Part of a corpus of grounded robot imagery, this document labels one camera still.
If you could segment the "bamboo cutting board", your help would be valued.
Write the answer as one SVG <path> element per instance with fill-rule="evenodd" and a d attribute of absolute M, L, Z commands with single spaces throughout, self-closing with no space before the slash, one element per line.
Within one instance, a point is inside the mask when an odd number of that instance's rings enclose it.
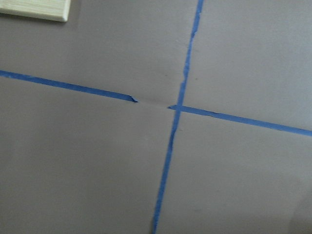
<path fill-rule="evenodd" d="M 3 14 L 67 22 L 70 0 L 0 0 Z"/>

